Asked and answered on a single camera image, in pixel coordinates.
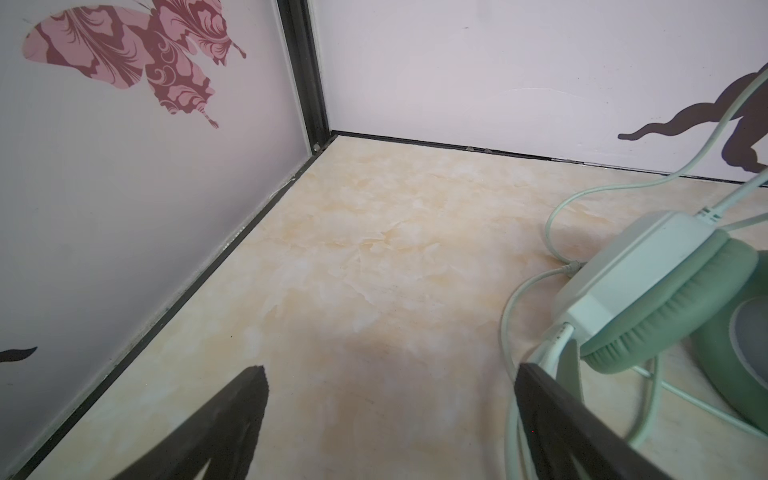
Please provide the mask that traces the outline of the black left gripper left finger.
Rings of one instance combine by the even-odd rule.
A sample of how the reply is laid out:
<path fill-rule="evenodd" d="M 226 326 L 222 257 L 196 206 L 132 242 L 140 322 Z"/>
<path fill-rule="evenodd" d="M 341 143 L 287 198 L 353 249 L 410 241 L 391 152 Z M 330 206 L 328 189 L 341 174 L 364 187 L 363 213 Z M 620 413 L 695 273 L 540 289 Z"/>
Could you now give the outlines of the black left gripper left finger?
<path fill-rule="evenodd" d="M 265 368 L 244 369 L 117 479 L 244 479 L 269 397 Z"/>

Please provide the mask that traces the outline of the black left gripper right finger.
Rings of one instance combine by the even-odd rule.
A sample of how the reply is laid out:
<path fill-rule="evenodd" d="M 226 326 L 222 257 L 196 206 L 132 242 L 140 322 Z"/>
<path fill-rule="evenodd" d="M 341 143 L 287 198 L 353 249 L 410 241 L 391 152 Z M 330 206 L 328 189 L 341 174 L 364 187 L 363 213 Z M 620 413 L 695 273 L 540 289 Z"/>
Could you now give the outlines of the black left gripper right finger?
<path fill-rule="evenodd" d="M 540 479 L 666 479 L 541 367 L 519 367 L 515 394 Z"/>

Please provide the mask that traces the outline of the mint green headphones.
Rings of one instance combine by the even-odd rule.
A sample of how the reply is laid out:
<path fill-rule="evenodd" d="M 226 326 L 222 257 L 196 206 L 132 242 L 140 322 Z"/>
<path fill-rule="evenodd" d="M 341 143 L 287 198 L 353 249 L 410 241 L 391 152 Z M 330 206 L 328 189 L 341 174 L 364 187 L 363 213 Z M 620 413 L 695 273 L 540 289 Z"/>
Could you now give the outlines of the mint green headphones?
<path fill-rule="evenodd" d="M 647 436 L 662 391 L 663 353 L 689 339 L 730 405 L 727 420 L 767 430 L 767 254 L 688 214 L 641 217 L 591 260 L 566 265 L 553 324 L 534 361 L 552 371 L 567 348 L 601 374 L 651 362 L 652 386 L 633 445 Z"/>

